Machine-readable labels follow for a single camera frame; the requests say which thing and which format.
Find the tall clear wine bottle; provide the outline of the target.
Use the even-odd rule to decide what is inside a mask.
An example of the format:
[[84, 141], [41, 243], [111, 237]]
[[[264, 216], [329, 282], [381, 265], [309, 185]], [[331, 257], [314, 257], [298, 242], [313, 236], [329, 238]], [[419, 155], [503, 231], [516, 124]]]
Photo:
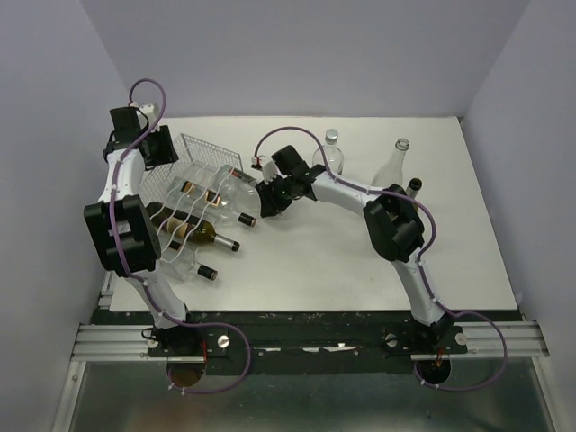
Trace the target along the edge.
[[403, 165], [409, 148], [410, 142], [407, 139], [400, 138], [395, 142], [389, 160], [373, 176], [372, 188], [383, 189], [391, 185], [403, 185]]

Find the olive wine bottle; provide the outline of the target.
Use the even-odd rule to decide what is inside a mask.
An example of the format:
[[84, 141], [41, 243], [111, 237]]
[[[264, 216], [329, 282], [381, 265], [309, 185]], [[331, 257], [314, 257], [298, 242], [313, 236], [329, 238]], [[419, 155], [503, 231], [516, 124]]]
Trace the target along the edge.
[[421, 191], [423, 182], [420, 178], [414, 177], [409, 180], [405, 189], [406, 196], [410, 199], [413, 205], [416, 205], [416, 200], [419, 192]]

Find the small clear bottle silver cap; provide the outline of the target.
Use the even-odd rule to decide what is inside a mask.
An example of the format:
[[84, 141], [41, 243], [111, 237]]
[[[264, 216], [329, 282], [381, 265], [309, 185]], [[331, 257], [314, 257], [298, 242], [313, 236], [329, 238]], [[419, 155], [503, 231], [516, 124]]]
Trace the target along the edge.
[[230, 165], [216, 172], [213, 186], [219, 193], [218, 214], [225, 221], [235, 221], [254, 228], [261, 212], [257, 180]]

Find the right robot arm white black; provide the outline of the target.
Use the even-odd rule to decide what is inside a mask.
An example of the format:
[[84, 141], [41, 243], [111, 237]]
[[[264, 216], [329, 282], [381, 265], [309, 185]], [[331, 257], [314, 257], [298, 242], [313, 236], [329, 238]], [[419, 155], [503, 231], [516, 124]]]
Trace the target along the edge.
[[284, 212], [301, 198], [331, 203], [361, 216], [373, 249], [392, 264], [409, 298], [415, 345], [432, 353], [445, 344], [454, 320], [439, 305], [426, 277], [421, 260], [424, 224], [414, 208], [416, 202], [401, 186], [377, 190], [350, 182], [321, 164], [308, 166], [292, 146], [274, 153], [264, 167], [254, 157], [253, 167], [263, 174], [256, 184], [263, 218]]

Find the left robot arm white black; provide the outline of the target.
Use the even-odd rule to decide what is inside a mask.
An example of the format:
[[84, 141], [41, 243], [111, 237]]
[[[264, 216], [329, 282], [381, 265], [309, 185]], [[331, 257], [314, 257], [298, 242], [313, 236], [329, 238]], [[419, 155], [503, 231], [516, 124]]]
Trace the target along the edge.
[[158, 234], [140, 197], [147, 171], [178, 160], [168, 127], [155, 128], [154, 110], [137, 105], [110, 112], [113, 131], [103, 151], [106, 184], [97, 202], [84, 208], [105, 270], [125, 279], [140, 295], [154, 324], [145, 339], [153, 356], [188, 357], [202, 352], [197, 329], [186, 325], [188, 309], [160, 267]]

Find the dark green wine bottle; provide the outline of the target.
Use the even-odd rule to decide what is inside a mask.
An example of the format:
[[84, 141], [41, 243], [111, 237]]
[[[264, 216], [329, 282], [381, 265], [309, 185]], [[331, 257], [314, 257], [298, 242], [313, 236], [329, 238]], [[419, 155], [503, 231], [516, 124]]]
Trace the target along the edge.
[[222, 236], [210, 222], [193, 214], [174, 210], [161, 202], [150, 202], [146, 211], [157, 229], [174, 237], [170, 241], [171, 248], [177, 248], [176, 243], [191, 242], [197, 246], [213, 244], [232, 252], [240, 250], [240, 244], [236, 240]]

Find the square clear bottle front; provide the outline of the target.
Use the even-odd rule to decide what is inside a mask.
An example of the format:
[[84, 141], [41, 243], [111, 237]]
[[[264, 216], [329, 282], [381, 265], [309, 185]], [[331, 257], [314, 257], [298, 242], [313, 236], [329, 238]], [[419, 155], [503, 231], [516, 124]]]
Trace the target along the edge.
[[186, 281], [191, 275], [199, 276], [196, 270], [203, 265], [197, 260], [195, 251], [188, 247], [167, 249], [160, 258], [160, 264], [167, 274], [180, 281]]

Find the square clear bottle black cap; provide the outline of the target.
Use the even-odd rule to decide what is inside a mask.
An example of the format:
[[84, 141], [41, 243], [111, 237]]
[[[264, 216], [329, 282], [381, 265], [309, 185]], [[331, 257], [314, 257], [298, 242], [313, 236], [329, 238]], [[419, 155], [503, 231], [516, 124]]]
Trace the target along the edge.
[[214, 186], [204, 186], [176, 177], [167, 188], [166, 200], [179, 211], [195, 212], [197, 215], [222, 220], [218, 214], [221, 198]]

